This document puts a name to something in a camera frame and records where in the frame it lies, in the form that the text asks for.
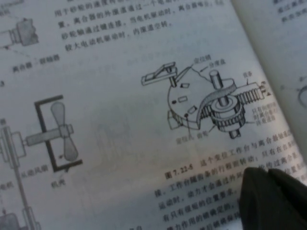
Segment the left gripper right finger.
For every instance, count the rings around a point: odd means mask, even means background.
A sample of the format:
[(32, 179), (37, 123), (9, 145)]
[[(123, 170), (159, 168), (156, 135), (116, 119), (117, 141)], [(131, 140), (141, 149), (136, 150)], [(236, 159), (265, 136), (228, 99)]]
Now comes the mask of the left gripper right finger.
[(307, 186), (279, 169), (270, 169), (276, 191), (271, 215), (272, 227), (277, 230), (307, 228)]

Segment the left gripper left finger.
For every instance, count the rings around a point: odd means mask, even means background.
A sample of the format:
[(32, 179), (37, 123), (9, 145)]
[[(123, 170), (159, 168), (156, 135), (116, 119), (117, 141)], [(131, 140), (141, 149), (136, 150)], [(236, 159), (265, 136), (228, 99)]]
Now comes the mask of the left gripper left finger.
[(244, 230), (275, 230), (271, 215), (276, 189), (268, 171), (255, 167), (244, 170), (239, 198), (239, 213)]

